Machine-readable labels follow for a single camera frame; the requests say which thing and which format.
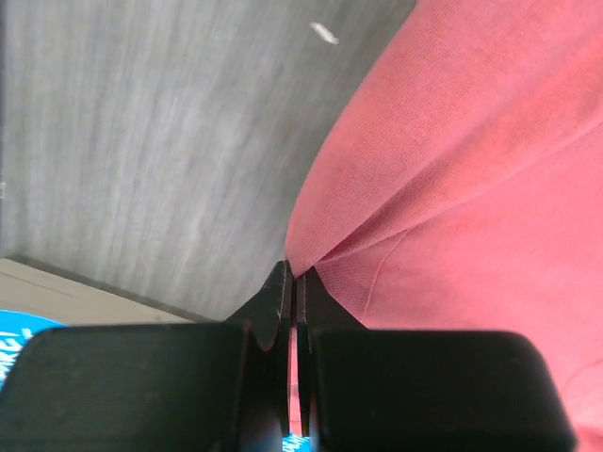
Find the red t shirt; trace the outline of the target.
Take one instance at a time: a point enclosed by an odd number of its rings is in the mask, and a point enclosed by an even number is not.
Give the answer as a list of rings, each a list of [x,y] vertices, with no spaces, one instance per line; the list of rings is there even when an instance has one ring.
[[[419,1],[285,241],[372,328],[508,330],[602,447],[602,5]]]

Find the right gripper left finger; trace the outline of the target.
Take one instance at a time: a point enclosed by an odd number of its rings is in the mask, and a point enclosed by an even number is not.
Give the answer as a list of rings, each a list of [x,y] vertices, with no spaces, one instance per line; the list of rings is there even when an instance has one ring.
[[[278,451],[293,277],[274,265],[223,321],[54,328],[1,391],[5,451]]]

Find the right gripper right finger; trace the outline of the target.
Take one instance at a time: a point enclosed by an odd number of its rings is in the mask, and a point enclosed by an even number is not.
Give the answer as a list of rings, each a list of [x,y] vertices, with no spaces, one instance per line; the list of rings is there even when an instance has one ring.
[[[316,451],[572,451],[548,367],[511,331],[371,330],[315,270],[295,289],[301,430]]]

